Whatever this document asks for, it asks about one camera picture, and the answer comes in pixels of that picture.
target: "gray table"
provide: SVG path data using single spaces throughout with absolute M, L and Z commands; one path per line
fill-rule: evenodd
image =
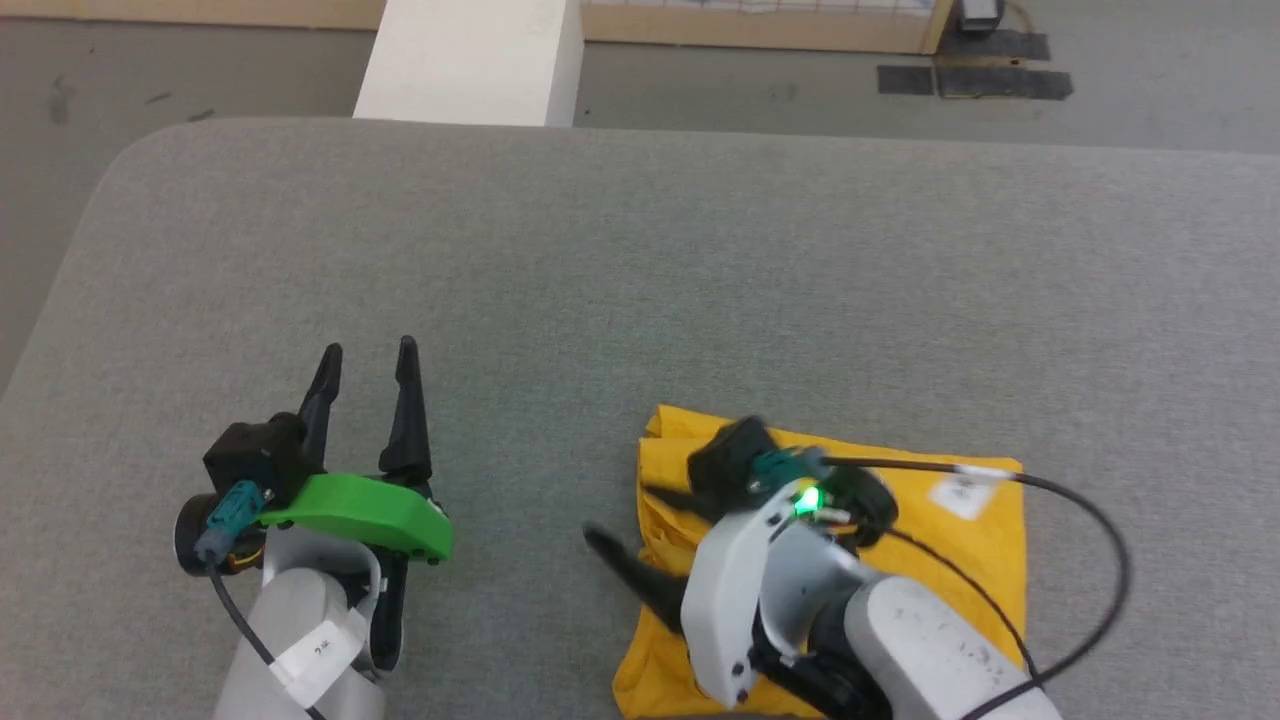
M 401 333 L 457 557 L 412 578 L 394 717 L 611 717 L 657 402 L 1012 455 L 1112 509 L 1137 593 L 1068 717 L 1271 717 L 1280 159 L 347 120 L 212 122 L 99 187 L 0 401 L 0 716 L 202 717 L 237 637 L 169 533 L 233 420 L 347 347 L 330 465 L 371 469 Z M 1030 644 L 1105 544 L 1029 497 Z M 233 584 L 250 602 L 253 579 Z

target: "black tape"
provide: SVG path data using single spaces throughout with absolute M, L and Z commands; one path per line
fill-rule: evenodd
M 1070 73 L 1024 68 L 937 67 L 942 97 L 1028 97 L 1066 100 L 1075 86 Z
M 881 95 L 933 95 L 933 68 L 928 65 L 876 65 Z
M 1048 36 L 1041 32 L 997 29 L 986 37 L 948 32 L 938 41 L 938 55 L 959 58 L 1025 58 L 1048 60 Z

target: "white pillar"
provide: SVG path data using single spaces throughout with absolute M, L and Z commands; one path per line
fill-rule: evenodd
M 580 0 L 387 0 L 357 118 L 573 124 Z

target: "yellow towel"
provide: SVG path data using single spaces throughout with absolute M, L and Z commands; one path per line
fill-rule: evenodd
M 723 418 L 664 405 L 649 420 L 645 428 L 649 437 L 640 441 L 636 471 L 636 505 L 645 543 L 640 559 L 645 562 L 687 575 L 694 562 L 694 550 L 708 527 L 692 515 L 675 512 L 648 497 L 640 492 L 640 483 L 689 489 L 689 455 L 704 446 L 726 424 L 728 420 Z M 1016 460 L 1007 457 L 918 455 L 785 430 L 771 432 L 782 447 L 819 446 L 833 456 L 965 462 L 1021 470 Z M 1027 621 L 1027 537 L 1021 486 L 1001 483 L 982 514 L 974 520 L 965 520 L 929 500 L 929 492 L 943 480 L 937 474 L 911 470 L 877 473 L 897 498 L 900 519 L 896 527 L 960 565 L 991 593 L 1019 633 L 1023 633 Z M 864 551 L 861 557 L 874 568 L 910 575 L 931 587 L 1014 662 L 1021 662 L 1012 637 L 982 597 L 919 550 L 886 537 Z M 626 717 L 710 715 L 723 711 L 698 689 L 684 639 L 668 632 L 648 609 L 641 610 L 635 638 L 613 678 L 613 697 Z M 763 678 L 739 710 L 765 715 L 819 716 L 809 705 Z

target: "white sticker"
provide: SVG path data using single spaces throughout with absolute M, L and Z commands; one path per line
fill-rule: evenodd
M 929 500 L 956 518 L 977 520 L 996 495 L 996 480 L 973 475 L 947 475 L 929 491 Z
M 338 682 L 369 635 L 369 621 L 355 607 L 346 616 L 329 612 L 271 664 L 284 691 L 302 707 L 311 707 Z

